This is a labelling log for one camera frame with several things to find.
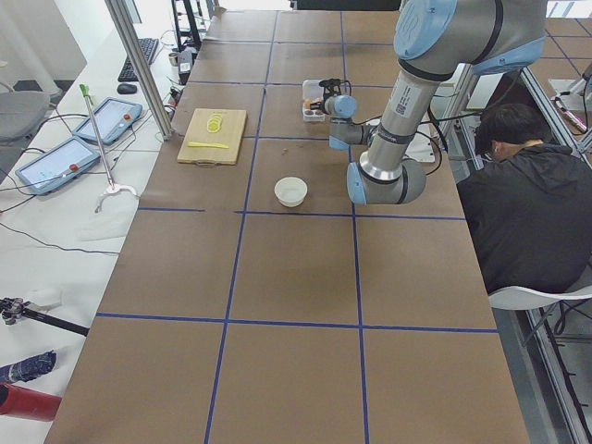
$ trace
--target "light blue joint cap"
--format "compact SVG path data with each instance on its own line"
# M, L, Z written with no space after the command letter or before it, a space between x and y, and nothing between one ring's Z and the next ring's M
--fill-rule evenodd
M337 137L329 136L329 146L336 151L346 151L350 149L350 145L344 141L340 141Z
M415 0L405 4L397 21L395 52L403 60L427 52L450 25L457 0Z
M527 67L543 55L544 45L545 37L533 40L473 66L473 72L476 76L486 76Z
M341 118L351 118L358 110L358 103L350 95L336 97L333 106L338 117Z
M362 174L358 164L352 162L348 165L348 194L350 200L354 204L366 205L366 194L364 192L364 185Z

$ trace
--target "red cylinder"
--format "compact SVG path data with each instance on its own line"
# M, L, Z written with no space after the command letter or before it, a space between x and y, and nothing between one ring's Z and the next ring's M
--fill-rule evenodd
M53 421L62 399L10 384L0 384L0 414L37 421Z

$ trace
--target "person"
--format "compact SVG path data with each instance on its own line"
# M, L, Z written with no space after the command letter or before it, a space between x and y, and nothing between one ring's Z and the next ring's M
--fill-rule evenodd
M528 105L482 116L475 152L492 162L458 183L488 293L518 285L565 292L592 252L592 170Z

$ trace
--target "gray robot arm segment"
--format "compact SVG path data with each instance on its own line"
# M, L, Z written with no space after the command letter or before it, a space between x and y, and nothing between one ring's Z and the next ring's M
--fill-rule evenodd
M401 71L368 151L348 169L351 200L401 204L419 196L426 177L405 152L439 84L460 63L484 75L537 60L546 11L546 0L405 2L394 43Z

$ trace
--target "black jacket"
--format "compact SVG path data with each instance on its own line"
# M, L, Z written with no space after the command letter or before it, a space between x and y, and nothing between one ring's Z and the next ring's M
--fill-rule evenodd
M563 292L592 252L592 170L571 148L540 144L458 184L487 292Z

